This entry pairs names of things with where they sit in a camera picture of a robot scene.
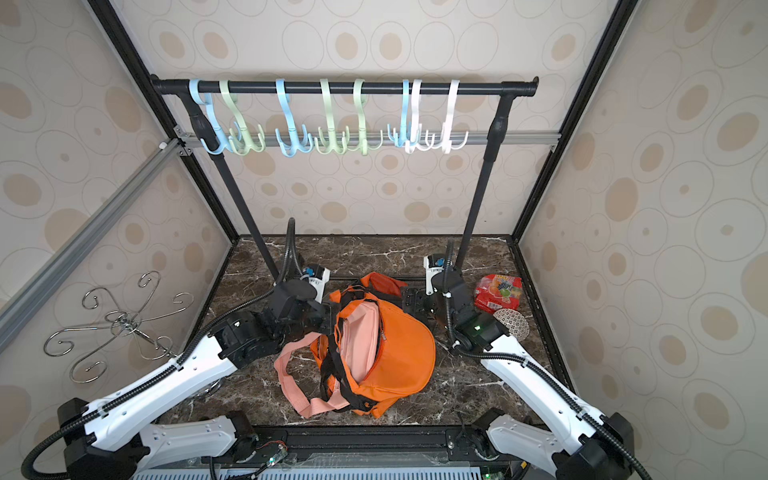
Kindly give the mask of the orange sling bag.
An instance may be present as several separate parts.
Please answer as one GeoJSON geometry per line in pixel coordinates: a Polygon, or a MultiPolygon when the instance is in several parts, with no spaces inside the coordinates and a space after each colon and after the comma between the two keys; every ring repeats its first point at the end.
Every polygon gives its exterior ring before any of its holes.
{"type": "MultiPolygon", "coordinates": [[[[407,284],[379,273],[370,273],[344,290],[329,295],[329,303],[337,315],[351,302],[372,299],[379,304],[381,333],[375,364],[367,377],[359,383],[356,393],[376,402],[367,413],[359,415],[381,417],[398,400],[416,394],[429,383],[436,361],[436,345],[430,329],[421,321],[405,313],[401,308],[403,288],[407,284]]],[[[321,370],[327,352],[324,339],[311,350],[321,372],[321,394],[328,398],[335,381],[321,370]]]]}

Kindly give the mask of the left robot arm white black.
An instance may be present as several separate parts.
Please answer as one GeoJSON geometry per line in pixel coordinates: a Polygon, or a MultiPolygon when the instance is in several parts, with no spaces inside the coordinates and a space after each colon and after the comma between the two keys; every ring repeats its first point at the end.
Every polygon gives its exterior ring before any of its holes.
{"type": "Polygon", "coordinates": [[[87,404],[79,426],[64,436],[69,478],[129,479],[163,464],[246,448],[253,433],[241,413],[180,425],[154,421],[204,387],[319,331],[328,317],[323,291],[316,280],[281,282],[263,311],[239,309],[224,315],[179,356],[87,404]]]}

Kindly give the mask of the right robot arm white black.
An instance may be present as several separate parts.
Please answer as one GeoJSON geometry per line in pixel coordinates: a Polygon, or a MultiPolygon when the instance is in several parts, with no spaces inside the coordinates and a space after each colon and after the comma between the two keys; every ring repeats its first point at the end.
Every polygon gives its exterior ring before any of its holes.
{"type": "Polygon", "coordinates": [[[540,365],[493,315],[477,309],[465,287],[401,290],[402,307],[418,319],[444,324],[455,354],[479,361],[543,421],[541,428],[506,414],[484,427],[498,454],[527,461],[557,479],[649,478],[635,456],[634,431],[615,413],[604,415],[540,365]]]}

